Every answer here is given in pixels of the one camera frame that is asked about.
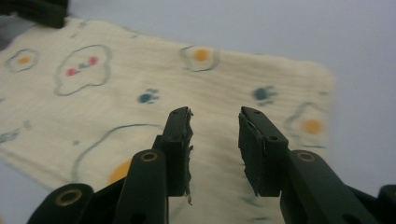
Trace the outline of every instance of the orange dot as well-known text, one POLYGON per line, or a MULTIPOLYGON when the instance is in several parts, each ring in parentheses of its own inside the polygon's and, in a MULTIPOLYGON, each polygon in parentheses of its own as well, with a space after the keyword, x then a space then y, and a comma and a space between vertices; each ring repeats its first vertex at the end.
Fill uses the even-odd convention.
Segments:
POLYGON ((303 130, 306 133, 322 133, 323 132, 323 123, 316 119, 309 119, 303 122, 303 130))
POLYGON ((120 179, 123 179, 128 174, 130 166, 131 166, 131 161, 126 161, 123 164, 121 164, 119 167, 117 167, 117 169, 108 179, 108 185, 111 185, 112 183, 117 182, 120 179))
POLYGON ((198 49, 195 51, 195 60, 198 62, 206 61, 209 58, 209 51, 206 49, 198 49))
POLYGON ((23 57, 18 59, 18 64, 29 63, 31 60, 29 57, 23 57))

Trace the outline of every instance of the blue paw print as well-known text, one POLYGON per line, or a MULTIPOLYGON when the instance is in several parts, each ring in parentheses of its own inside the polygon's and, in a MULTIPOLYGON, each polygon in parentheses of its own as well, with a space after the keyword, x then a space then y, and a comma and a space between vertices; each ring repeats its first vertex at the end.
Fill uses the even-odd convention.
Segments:
POLYGON ((158 100, 160 97, 157 96, 158 90, 154 89, 147 89, 145 93, 141 94, 137 101, 140 104, 154 104, 156 100, 158 100))
POLYGON ((258 101, 258 105, 260 106, 273 104, 274 101, 272 100, 272 98, 277 95, 277 93, 274 92, 274 86, 258 88, 252 94, 254 99, 258 101))

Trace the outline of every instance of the cloth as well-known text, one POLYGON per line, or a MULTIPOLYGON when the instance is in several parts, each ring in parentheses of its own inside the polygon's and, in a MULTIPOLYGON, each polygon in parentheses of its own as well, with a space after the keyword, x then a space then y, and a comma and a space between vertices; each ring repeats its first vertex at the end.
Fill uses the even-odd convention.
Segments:
POLYGON ((191 197, 172 223, 282 223, 278 199, 254 196, 237 145, 242 105, 326 158, 334 80, 322 65, 176 43, 69 18, 35 26, 0 52, 0 158, 49 189, 99 190, 150 149, 168 114, 188 106, 191 197))

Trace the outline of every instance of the red dot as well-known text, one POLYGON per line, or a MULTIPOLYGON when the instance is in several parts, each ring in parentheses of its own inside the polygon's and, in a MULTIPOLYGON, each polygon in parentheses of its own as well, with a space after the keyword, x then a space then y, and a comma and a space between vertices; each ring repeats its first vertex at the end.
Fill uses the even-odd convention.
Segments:
POLYGON ((73 75, 75 75, 77 73, 77 71, 76 71, 76 69, 74 69, 74 68, 69 68, 69 69, 67 69, 67 75, 69 76, 69 77, 72 77, 73 75))
POLYGON ((95 56, 90 58, 90 64, 91 65, 96 65, 98 63, 99 59, 95 56))

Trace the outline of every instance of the white surface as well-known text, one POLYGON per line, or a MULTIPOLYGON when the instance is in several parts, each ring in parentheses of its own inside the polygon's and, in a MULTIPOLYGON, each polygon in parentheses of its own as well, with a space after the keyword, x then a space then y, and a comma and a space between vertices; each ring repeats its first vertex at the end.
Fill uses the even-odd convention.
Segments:
MULTIPOLYGON (((396 183, 395 1, 76 0, 69 11, 173 41, 325 64, 337 77, 332 168, 373 195, 396 183)), ((0 166, 6 223, 27 220, 45 196, 20 177, 0 166)))

